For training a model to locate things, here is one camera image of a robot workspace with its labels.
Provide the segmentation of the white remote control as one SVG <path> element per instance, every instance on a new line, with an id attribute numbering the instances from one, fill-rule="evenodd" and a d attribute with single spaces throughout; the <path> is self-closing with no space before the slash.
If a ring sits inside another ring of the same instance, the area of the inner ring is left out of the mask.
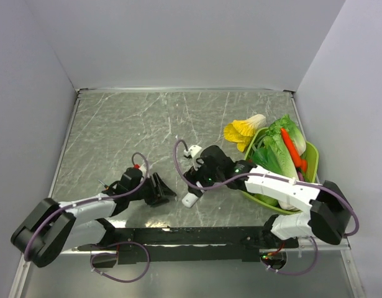
<path id="1" fill-rule="evenodd" d="M 197 201 L 194 200 L 193 193 L 188 192 L 181 200 L 182 204 L 187 208 L 192 208 Z"/>

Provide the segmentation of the yellow handle screwdriver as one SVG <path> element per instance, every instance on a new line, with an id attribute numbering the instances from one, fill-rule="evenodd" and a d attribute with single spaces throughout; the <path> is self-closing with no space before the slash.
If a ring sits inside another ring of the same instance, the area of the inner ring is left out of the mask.
<path id="1" fill-rule="evenodd" d="M 102 186 L 104 187 L 105 190 L 108 190 L 109 189 L 109 185 L 107 185 L 106 183 L 104 183 L 103 181 L 101 181 L 100 179 L 98 180 L 98 182 L 100 184 L 102 184 Z"/>

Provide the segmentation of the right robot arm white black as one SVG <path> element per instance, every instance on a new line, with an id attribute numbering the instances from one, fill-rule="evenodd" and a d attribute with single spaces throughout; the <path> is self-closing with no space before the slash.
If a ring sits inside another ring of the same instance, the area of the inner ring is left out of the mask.
<path id="1" fill-rule="evenodd" d="M 216 145 L 207 148 L 193 145 L 184 149 L 184 156 L 193 162 L 182 175 L 188 185 L 188 193 L 182 199 L 185 207 L 192 207 L 206 191 L 227 186 L 268 196 L 297 209 L 295 214 L 275 215 L 266 222 L 263 240 L 270 247 L 299 237 L 316 237 L 338 245 L 347 236 L 345 230 L 355 213 L 331 181 L 307 183 L 246 160 L 232 161 Z"/>

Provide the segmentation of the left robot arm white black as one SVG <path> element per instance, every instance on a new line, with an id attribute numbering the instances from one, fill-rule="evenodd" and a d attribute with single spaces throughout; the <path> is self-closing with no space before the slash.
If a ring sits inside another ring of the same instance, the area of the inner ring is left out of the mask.
<path id="1" fill-rule="evenodd" d="M 52 263 L 62 251 L 79 246 L 106 250 L 119 238 L 109 217 L 125 211 L 132 201 L 157 207 L 175 196 L 157 173 L 147 175 L 135 165 L 96 196 L 72 202 L 42 200 L 12 234 L 11 243 L 39 268 Z"/>

